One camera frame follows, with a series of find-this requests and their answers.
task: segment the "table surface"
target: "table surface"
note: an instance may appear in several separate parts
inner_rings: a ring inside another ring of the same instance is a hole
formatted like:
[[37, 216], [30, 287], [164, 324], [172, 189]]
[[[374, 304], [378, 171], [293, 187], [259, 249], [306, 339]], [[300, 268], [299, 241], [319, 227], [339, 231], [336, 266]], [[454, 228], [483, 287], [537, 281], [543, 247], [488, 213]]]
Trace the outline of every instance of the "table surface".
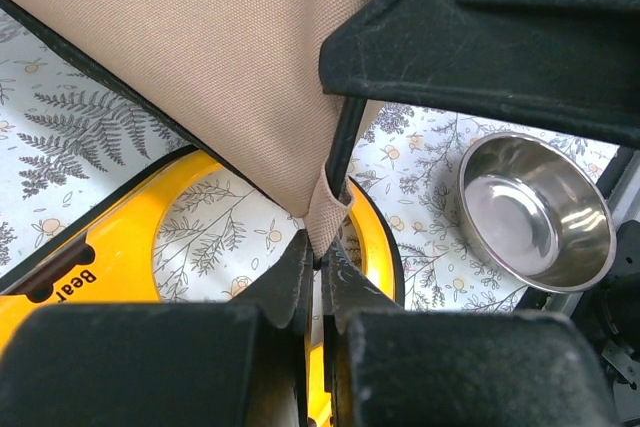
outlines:
[[[508, 312], [524, 285], [479, 262], [460, 238], [457, 165], [477, 139], [526, 132], [597, 180], [617, 147], [437, 109], [387, 104], [349, 174], [383, 212], [402, 256], [406, 307]], [[0, 11], [0, 276], [154, 160], [185, 141], [88, 79]], [[156, 239], [167, 301], [227, 300], [278, 259], [302, 226], [221, 171], [185, 192]], [[343, 241], [358, 251], [348, 228]]]

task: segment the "yellow plastic frame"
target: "yellow plastic frame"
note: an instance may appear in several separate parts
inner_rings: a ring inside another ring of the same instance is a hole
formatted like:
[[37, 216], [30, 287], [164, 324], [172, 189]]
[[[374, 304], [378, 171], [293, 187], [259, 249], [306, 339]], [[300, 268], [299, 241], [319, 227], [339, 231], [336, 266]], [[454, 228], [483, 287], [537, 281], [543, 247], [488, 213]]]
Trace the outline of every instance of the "yellow plastic frame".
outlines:
[[[24, 295], [0, 296], [0, 352], [22, 321], [41, 305], [65, 301], [158, 302], [151, 267], [157, 230], [180, 194], [221, 168], [203, 152], [173, 162], [88, 227], [86, 242], [96, 252], [95, 261], [76, 266], [56, 282], [48, 300], [35, 304]], [[355, 202], [349, 215], [360, 239], [362, 270], [393, 299], [393, 259], [384, 229], [364, 195], [357, 188], [351, 191]], [[309, 415], [319, 426], [329, 426], [331, 398], [324, 392], [322, 355], [322, 345], [311, 351]]]

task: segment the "metal bowl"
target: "metal bowl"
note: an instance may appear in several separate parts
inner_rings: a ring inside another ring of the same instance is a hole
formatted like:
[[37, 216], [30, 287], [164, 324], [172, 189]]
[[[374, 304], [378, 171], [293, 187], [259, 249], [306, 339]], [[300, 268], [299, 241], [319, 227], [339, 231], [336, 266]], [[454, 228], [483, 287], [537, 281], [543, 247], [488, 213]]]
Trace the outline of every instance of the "metal bowl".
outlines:
[[611, 214], [586, 174], [528, 135], [492, 134], [458, 173], [460, 226], [477, 257], [547, 292], [586, 290], [616, 250]]

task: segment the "yellow tool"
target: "yellow tool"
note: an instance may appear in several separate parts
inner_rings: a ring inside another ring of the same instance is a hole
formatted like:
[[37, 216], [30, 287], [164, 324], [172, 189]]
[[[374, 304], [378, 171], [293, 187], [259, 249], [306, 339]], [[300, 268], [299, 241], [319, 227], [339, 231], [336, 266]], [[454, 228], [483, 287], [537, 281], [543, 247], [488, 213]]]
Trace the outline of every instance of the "yellow tool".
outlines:
[[[203, 152], [173, 162], [89, 225], [84, 232], [84, 243], [93, 249], [95, 259], [88, 265], [73, 267], [55, 282], [48, 298], [36, 303], [26, 295], [0, 296], [0, 353], [15, 329], [40, 305], [159, 302], [152, 259], [154, 239], [162, 220], [180, 194], [221, 168]], [[360, 239], [363, 272], [382, 292], [393, 298], [393, 260], [384, 229], [364, 195], [357, 188], [351, 190], [355, 202], [350, 217]], [[309, 413], [318, 425], [328, 426], [331, 401], [329, 394], [324, 392], [323, 375], [322, 345], [319, 345], [311, 352]]]

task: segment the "black rod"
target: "black rod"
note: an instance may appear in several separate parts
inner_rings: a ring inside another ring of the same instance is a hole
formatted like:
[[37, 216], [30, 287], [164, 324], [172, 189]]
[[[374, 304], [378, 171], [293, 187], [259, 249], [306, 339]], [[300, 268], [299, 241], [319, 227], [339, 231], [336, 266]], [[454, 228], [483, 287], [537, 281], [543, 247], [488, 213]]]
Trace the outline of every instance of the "black rod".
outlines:
[[336, 199], [340, 198], [344, 180], [347, 177], [347, 168], [356, 145], [358, 129], [366, 105], [367, 99], [358, 97], [347, 97], [342, 105], [326, 165], [327, 182]]

